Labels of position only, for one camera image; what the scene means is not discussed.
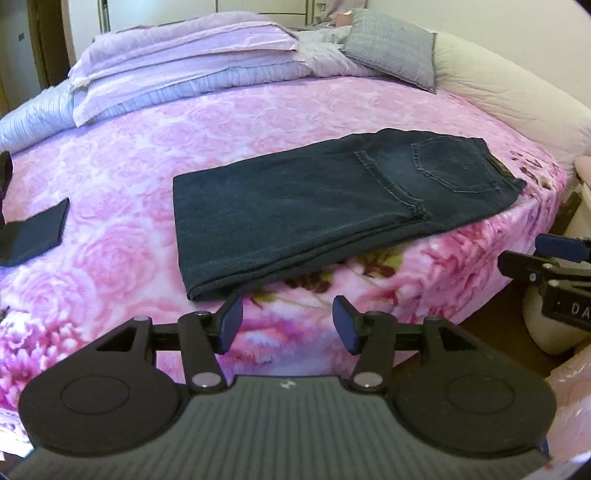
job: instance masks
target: jeans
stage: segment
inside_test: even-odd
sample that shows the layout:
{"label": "jeans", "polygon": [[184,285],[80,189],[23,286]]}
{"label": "jeans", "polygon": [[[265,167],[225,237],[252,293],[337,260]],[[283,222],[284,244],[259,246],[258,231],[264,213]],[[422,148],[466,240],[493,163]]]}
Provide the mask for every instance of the jeans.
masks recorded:
{"label": "jeans", "polygon": [[190,300],[225,298],[508,208],[525,186],[480,138],[384,129],[174,178]]}
{"label": "jeans", "polygon": [[12,158],[0,152],[0,267],[16,267],[61,244],[70,200],[65,199],[35,216],[6,224],[2,201],[12,180]]}

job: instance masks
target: gray pillow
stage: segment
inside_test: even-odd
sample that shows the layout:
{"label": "gray pillow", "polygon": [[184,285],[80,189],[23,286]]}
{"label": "gray pillow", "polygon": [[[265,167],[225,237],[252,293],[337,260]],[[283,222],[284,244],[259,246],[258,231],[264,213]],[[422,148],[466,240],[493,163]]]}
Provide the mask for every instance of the gray pillow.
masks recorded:
{"label": "gray pillow", "polygon": [[358,8],[353,14],[353,26],[343,46],[345,55],[435,93],[436,34],[373,10]]}

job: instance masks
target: dark blue jeans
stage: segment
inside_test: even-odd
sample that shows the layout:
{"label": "dark blue jeans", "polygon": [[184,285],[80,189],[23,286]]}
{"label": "dark blue jeans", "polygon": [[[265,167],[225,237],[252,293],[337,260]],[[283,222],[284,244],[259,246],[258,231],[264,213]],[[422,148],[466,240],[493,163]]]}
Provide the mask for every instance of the dark blue jeans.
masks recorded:
{"label": "dark blue jeans", "polygon": [[384,129],[174,179],[190,300],[219,299],[495,215],[525,182],[484,140]]}

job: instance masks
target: wooden floor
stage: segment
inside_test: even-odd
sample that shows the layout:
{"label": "wooden floor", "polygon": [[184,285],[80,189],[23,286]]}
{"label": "wooden floor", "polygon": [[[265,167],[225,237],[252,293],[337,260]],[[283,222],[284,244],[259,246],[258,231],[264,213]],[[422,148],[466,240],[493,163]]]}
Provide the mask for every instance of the wooden floor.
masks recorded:
{"label": "wooden floor", "polygon": [[[517,282],[511,283],[462,323],[461,327],[524,367],[547,377],[554,368],[570,358],[572,352],[551,356],[537,347],[525,327],[521,314],[524,288]],[[395,367],[392,371],[394,379],[417,368],[418,362],[419,358],[416,355]],[[6,462],[0,462],[0,472],[6,473],[16,461],[17,457],[8,455]]]}

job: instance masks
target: pink floral bedspread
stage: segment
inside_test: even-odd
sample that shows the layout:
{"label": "pink floral bedspread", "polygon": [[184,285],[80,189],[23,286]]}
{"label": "pink floral bedspread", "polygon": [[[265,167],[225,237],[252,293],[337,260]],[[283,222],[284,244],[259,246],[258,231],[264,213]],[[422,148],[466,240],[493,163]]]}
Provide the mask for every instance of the pink floral bedspread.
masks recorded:
{"label": "pink floral bedspread", "polygon": [[[566,176],[548,153],[447,92],[337,77],[181,100],[63,132],[18,154],[7,220],[66,196],[72,206],[62,246],[0,271],[1,307],[9,307],[0,323],[0,434],[24,438],[14,413],[18,398],[44,369],[132,316],[168,323],[197,309],[177,266],[174,176],[384,127],[482,137],[528,186],[510,210],[488,220],[360,255],[244,299],[242,329],[220,358],[228,375],[346,375],[355,358],[333,327],[334,296],[344,294],[361,311],[393,312],[402,322],[428,314],[456,323],[467,318],[507,282],[496,269],[499,253],[532,250],[536,234],[552,223]],[[158,357],[158,367],[177,381],[180,366],[178,354]]]}

